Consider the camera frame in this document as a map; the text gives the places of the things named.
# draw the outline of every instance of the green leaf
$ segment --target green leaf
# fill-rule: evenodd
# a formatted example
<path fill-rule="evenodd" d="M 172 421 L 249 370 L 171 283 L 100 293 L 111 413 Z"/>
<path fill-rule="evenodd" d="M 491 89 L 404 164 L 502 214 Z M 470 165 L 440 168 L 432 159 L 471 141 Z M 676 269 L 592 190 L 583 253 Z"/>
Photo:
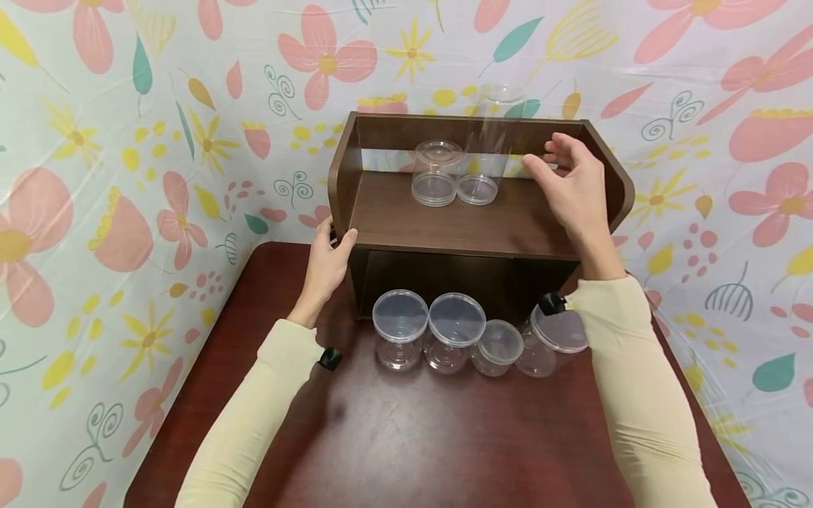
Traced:
<path fill-rule="evenodd" d="M 505 62 L 517 54 L 528 42 L 528 39 L 531 38 L 533 31 L 537 29 L 537 25 L 539 25 L 539 22 L 542 21 L 544 17 L 545 16 L 541 16 L 535 20 L 530 20 L 511 30 L 508 35 L 502 39 L 497 49 L 494 50 L 494 62 Z"/>
<path fill-rule="evenodd" d="M 192 140 L 192 131 L 189 130 L 189 123 L 186 121 L 184 110 L 180 107 L 178 102 L 175 102 L 175 107 L 178 108 L 178 116 L 180 116 L 180 125 L 184 128 L 186 135 L 186 142 L 189 143 L 189 151 L 192 153 L 192 159 L 195 158 L 195 142 Z"/>
<path fill-rule="evenodd" d="M 136 87 L 136 91 L 141 95 L 147 95 L 152 89 L 152 79 L 150 60 L 147 58 L 146 51 L 144 51 L 141 38 L 137 36 L 136 56 L 133 57 L 133 84 Z"/>
<path fill-rule="evenodd" d="M 780 392 L 793 382 L 795 353 L 768 360 L 754 371 L 751 381 L 762 392 Z"/>
<path fill-rule="evenodd" d="M 533 118 L 539 111 L 540 104 L 539 99 L 528 99 L 506 111 L 503 118 Z"/>
<path fill-rule="evenodd" d="M 243 214 L 246 217 L 246 224 L 249 225 L 249 229 L 258 235 L 264 235 L 268 232 L 268 224 L 265 224 L 265 221 L 260 219 L 259 217 L 255 217 L 253 215 Z"/>

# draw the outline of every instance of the wooden table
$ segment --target wooden table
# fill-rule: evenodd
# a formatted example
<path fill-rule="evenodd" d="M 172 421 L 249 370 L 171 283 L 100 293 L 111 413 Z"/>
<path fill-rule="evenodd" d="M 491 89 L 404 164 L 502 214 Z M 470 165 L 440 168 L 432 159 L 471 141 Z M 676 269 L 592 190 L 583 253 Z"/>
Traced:
<path fill-rule="evenodd" d="M 306 265 L 306 245 L 271 243 L 252 254 L 126 506 L 172 505 L 207 430 L 268 330 L 290 311 Z M 339 288 L 317 324 L 320 342 L 339 348 L 344 361 L 333 373 L 315 367 L 246 506 L 632 505 L 611 454 L 589 352 L 544 380 L 516 369 L 491 379 L 471 365 L 455 376 L 425 363 L 394 373 L 375 360 L 372 323 L 353 321 L 349 305 Z M 684 390 L 715 499 L 721 508 L 748 506 Z"/>

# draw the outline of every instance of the short plastic container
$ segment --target short plastic container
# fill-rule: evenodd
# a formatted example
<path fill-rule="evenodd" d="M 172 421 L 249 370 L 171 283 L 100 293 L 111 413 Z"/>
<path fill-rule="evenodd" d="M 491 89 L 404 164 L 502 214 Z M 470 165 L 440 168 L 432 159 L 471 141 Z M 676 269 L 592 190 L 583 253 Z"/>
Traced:
<path fill-rule="evenodd" d="M 472 364 L 481 374 L 499 377 L 508 372 L 523 348 L 522 335 L 514 325 L 501 319 L 491 319 L 485 324 L 483 336 L 469 350 Z"/>
<path fill-rule="evenodd" d="M 378 297 L 372 307 L 372 324 L 382 339 L 376 345 L 378 361 L 393 371 L 414 367 L 428 321 L 426 302 L 412 291 L 394 289 Z"/>
<path fill-rule="evenodd" d="M 424 345 L 426 362 L 441 374 L 454 374 L 466 365 L 468 347 L 485 331 L 485 312 L 477 301 L 462 293 L 446 293 L 429 307 L 432 335 Z"/>
<path fill-rule="evenodd" d="M 424 141 L 415 148 L 412 197 L 425 206 L 446 206 L 457 194 L 463 150 L 451 141 Z"/>
<path fill-rule="evenodd" d="M 546 316 L 535 306 L 522 330 L 524 349 L 515 365 L 531 377 L 546 377 L 587 349 L 579 313 L 566 310 Z"/>

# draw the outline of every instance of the beige sleeve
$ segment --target beige sleeve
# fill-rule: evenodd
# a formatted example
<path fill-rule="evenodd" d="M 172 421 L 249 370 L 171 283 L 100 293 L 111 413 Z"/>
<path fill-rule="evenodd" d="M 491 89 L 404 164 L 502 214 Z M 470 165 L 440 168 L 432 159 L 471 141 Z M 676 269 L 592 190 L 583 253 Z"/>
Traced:
<path fill-rule="evenodd" d="M 212 424 L 189 466 L 175 506 L 242 506 L 254 476 L 323 349 L 316 330 L 280 319 L 246 378 Z"/>
<path fill-rule="evenodd" d="M 689 402 L 637 280 L 580 280 L 567 301 L 585 324 L 613 454 L 636 506 L 716 506 Z"/>

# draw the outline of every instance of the plastic lid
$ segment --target plastic lid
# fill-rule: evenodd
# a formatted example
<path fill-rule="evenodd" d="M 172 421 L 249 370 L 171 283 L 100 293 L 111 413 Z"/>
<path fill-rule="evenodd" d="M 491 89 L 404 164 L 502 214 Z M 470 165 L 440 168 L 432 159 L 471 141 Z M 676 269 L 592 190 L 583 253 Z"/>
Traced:
<path fill-rule="evenodd" d="M 520 331 L 501 319 L 491 319 L 486 323 L 483 336 L 477 342 L 477 349 L 483 356 L 498 365 L 511 365 L 520 357 L 523 348 Z"/>
<path fill-rule="evenodd" d="M 407 289 L 388 291 L 372 306 L 373 326 L 382 338 L 394 344 L 406 344 L 423 335 L 428 320 L 424 299 Z"/>
<path fill-rule="evenodd" d="M 429 307 L 429 328 L 437 339 L 453 348 L 474 344 L 485 330 L 485 312 L 462 293 L 446 293 Z"/>
<path fill-rule="evenodd" d="M 574 354 L 587 348 L 585 326 L 575 310 L 546 316 L 537 305 L 531 312 L 531 328 L 539 340 L 554 351 Z"/>
<path fill-rule="evenodd" d="M 432 139 L 415 148 L 415 157 L 432 166 L 451 166 L 460 162 L 463 150 L 451 141 Z"/>

